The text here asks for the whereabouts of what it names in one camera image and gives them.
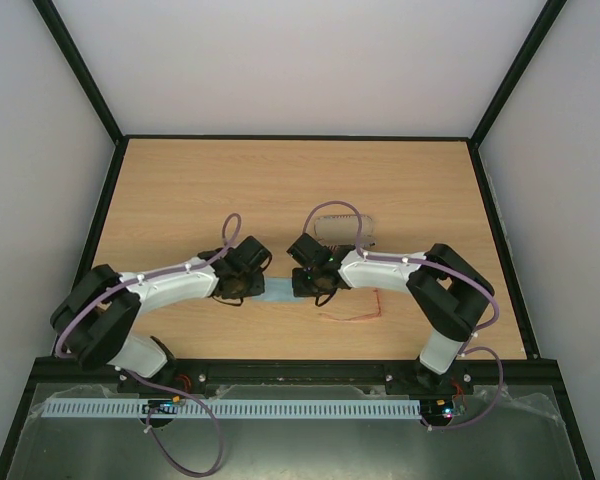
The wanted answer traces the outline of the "blue cleaning cloth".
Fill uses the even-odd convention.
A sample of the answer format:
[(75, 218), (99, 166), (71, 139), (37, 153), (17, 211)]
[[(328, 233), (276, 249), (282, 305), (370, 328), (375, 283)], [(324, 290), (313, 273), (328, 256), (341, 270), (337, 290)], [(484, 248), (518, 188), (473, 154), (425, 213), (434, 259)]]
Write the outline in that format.
[(302, 303), (303, 298), (296, 297), (293, 292), (292, 279), (289, 277), (266, 277), (264, 292), (257, 300), (268, 303)]

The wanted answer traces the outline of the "patterned sunglasses case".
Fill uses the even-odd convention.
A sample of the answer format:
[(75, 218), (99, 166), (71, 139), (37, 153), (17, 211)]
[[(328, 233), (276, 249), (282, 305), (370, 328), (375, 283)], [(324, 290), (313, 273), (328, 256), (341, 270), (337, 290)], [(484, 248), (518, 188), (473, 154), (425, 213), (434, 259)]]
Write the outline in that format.
[[(360, 245), (362, 248), (370, 248), (376, 244), (374, 220), (368, 215), (362, 215), (361, 221)], [(312, 227), (313, 237), (328, 247), (354, 245), (357, 231), (358, 218), (355, 214), (320, 216)]]

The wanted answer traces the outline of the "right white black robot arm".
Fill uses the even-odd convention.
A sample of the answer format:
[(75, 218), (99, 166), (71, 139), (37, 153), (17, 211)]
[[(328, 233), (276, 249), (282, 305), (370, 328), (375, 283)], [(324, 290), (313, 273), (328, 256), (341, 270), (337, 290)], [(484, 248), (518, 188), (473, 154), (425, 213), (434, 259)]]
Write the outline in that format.
[(287, 250), (298, 264), (292, 292), (317, 307), (340, 290), (371, 288), (410, 294), (432, 327), (408, 381), (435, 392), (451, 379), (451, 366), (481, 328), (488, 308), (500, 314), (492, 285), (446, 244), (414, 254), (374, 253), (354, 245), (327, 247), (307, 233)]

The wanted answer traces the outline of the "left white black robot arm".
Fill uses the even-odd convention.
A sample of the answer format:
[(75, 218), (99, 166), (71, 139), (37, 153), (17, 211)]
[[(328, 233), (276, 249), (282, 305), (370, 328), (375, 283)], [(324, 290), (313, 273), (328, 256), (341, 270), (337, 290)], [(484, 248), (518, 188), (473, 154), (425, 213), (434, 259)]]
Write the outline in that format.
[(56, 355), (86, 370), (113, 366), (166, 381), (175, 357), (154, 336), (132, 332), (138, 317), (188, 300), (240, 306), (265, 291), (272, 253), (255, 237), (236, 247), (203, 251), (183, 263), (146, 272), (90, 270), (51, 315)]

